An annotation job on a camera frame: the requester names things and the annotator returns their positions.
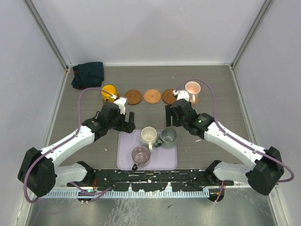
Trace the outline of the pink mug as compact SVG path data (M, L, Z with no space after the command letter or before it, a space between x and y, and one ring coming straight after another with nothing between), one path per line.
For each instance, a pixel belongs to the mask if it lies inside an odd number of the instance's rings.
M189 81L185 84L185 90L189 93L190 100L195 101L201 91L201 86L195 81Z

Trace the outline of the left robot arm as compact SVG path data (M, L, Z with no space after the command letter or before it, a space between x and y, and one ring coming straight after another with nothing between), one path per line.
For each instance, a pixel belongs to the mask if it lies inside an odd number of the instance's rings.
M17 176L23 183L24 192L30 190L37 197L42 197L54 186L71 182L92 185L95 172L88 164L79 161L62 167L61 163L81 148L106 136L111 129L132 133L135 129L135 114L130 112L128 121L125 117L124 105L108 103L94 117L85 120L77 130L55 144L40 150L34 147L29 149Z

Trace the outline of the yellow mug black outside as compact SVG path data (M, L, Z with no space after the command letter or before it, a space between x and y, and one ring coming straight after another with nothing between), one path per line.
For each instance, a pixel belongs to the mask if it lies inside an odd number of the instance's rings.
M117 89L113 85L105 85L102 87L102 98L107 100L110 103L114 102L114 99L111 98L111 95L116 95L118 94Z

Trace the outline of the white speckled mug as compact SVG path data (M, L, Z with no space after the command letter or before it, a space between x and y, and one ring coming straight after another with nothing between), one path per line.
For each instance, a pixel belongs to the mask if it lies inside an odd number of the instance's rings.
M140 136L141 144L147 147L150 152L153 151L153 147L157 139L158 133L153 127L145 127L142 129Z

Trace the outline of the woven rattan coaster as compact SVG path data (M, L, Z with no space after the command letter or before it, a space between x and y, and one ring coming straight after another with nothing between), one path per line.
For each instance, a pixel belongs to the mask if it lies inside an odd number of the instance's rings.
M194 104L196 104L196 103L198 102L198 100L199 100L199 98L197 97L197 98L195 99L195 101L190 100L190 103L191 103L192 105L194 105Z
M144 93L144 100L149 104L156 104L161 100L161 93L156 89L149 89Z

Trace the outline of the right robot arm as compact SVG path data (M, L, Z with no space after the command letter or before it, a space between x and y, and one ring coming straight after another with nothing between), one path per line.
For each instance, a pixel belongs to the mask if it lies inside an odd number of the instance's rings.
M241 164L215 160L205 170L207 182L221 181L248 184L253 190L269 195L284 174L280 152L257 146L234 134L206 113L197 113L191 103L180 99L165 106L166 126L183 127L191 135L216 144L241 161Z

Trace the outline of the brown wooden coaster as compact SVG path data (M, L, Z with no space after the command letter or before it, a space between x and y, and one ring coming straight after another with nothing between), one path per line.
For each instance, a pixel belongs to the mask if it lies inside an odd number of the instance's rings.
M103 99L103 104L106 104L108 101Z
M173 89L166 89L163 93L162 93L162 100L168 104L168 105L172 105L175 101L176 98L173 95Z
M125 98L127 98L129 105L136 105L141 102L142 100L142 94L140 91L136 89L131 89L127 91L124 95Z

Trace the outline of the grey green mug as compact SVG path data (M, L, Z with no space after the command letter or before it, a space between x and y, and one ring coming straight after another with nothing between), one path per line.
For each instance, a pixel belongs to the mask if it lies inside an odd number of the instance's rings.
M172 148L176 145L177 134L173 129L164 129L158 136L155 142L155 147Z

